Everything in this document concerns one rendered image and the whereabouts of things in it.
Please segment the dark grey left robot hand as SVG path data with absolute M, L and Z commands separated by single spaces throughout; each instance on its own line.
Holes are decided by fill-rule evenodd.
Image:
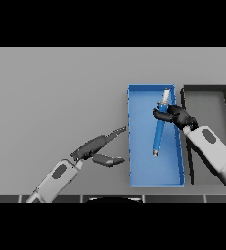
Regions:
M 113 167 L 124 162 L 121 157 L 113 158 L 103 154 L 99 154 L 99 151 L 110 141 L 114 140 L 119 134 L 126 131 L 126 127 L 116 129 L 108 135 L 101 135 L 92 140 L 89 140 L 84 145 L 80 146 L 70 156 L 75 162 L 79 160 L 88 160 L 91 158 L 94 163 L 105 166 Z

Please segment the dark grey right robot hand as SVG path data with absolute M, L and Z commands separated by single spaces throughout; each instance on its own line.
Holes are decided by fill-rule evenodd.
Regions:
M 158 108 L 153 109 L 153 117 L 157 121 L 174 123 L 180 130 L 189 127 L 191 131 L 194 131 L 199 127 L 196 118 L 178 105 L 169 104 L 166 111 L 162 111 L 161 104 L 158 104 Z

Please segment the blue pipe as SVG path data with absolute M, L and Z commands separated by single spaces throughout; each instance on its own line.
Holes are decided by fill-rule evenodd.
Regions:
M 153 110 L 153 116 L 157 120 L 153 142 L 153 156 L 158 156 L 160 150 L 164 123 L 166 122 L 164 116 L 167 114 L 169 92 L 170 90 L 168 88 L 164 89 L 161 101 L 157 102 L 157 110 Z

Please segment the dark grey bin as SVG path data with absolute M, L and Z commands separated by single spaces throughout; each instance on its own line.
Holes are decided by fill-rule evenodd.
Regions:
M 199 126 L 208 126 L 226 145 L 226 85 L 185 85 L 181 89 L 181 105 L 196 118 Z M 220 185 L 203 151 L 189 139 L 186 144 L 191 183 Z

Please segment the blue bin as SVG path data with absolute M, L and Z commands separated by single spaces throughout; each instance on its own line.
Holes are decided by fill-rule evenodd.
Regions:
M 177 105 L 174 84 L 129 84 L 128 149 L 132 187 L 182 187 L 185 184 L 180 130 L 166 122 L 157 156 L 153 142 L 157 121 L 153 109 L 169 89 L 168 103 Z

